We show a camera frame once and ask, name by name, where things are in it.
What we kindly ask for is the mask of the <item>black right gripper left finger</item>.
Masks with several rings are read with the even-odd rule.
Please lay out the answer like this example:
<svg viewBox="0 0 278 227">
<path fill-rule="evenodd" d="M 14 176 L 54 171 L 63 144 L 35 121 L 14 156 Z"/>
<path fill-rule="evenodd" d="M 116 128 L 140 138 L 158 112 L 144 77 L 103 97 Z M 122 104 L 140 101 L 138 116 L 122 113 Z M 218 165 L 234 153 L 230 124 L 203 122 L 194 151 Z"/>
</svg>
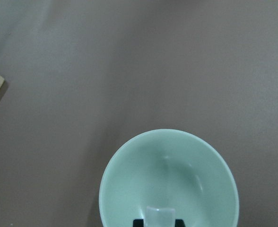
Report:
<svg viewBox="0 0 278 227">
<path fill-rule="evenodd" d="M 132 223 L 133 227 L 144 227 L 144 219 L 135 219 Z"/>
</svg>

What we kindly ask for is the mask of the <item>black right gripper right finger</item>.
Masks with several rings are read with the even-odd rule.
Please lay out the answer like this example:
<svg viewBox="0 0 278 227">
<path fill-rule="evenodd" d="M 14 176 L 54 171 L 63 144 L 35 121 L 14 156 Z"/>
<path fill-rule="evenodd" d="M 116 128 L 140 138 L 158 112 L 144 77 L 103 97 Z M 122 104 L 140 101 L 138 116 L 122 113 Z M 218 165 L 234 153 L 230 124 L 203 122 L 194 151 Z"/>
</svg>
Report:
<svg viewBox="0 0 278 227">
<path fill-rule="evenodd" d="M 175 220 L 175 227 L 186 227 L 184 220 L 183 219 L 176 219 Z"/>
</svg>

